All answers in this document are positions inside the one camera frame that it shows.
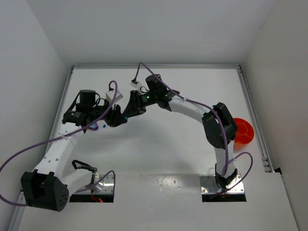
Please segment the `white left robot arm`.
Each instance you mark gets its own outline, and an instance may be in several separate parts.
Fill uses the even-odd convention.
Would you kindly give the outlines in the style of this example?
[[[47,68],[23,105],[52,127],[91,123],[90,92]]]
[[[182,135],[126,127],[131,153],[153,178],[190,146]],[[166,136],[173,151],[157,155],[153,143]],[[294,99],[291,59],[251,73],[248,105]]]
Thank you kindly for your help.
[[[115,104],[123,97],[120,91],[109,90],[101,106],[96,96],[98,93],[94,90],[79,91],[63,115],[59,139],[52,142],[32,172],[22,175],[27,206],[62,211],[72,194],[92,190],[98,184],[97,168],[77,160],[72,161],[74,171],[64,176],[66,163],[88,127],[99,120],[111,126],[114,117],[120,114],[120,107]]]

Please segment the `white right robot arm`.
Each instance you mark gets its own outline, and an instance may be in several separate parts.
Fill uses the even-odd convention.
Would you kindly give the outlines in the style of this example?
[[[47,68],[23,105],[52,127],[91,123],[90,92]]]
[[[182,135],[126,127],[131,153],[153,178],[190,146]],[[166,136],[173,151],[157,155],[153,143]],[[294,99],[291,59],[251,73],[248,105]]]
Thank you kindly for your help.
[[[169,89],[159,75],[146,78],[148,91],[136,79],[131,81],[135,88],[130,92],[129,102],[123,112],[125,117],[139,116],[146,107],[157,104],[170,112],[180,113],[200,122],[205,130],[207,141],[214,147],[216,156],[216,183],[227,189],[237,175],[237,168],[231,162],[234,158],[233,147],[238,129],[228,108],[223,103],[209,107],[184,98],[176,90]]]

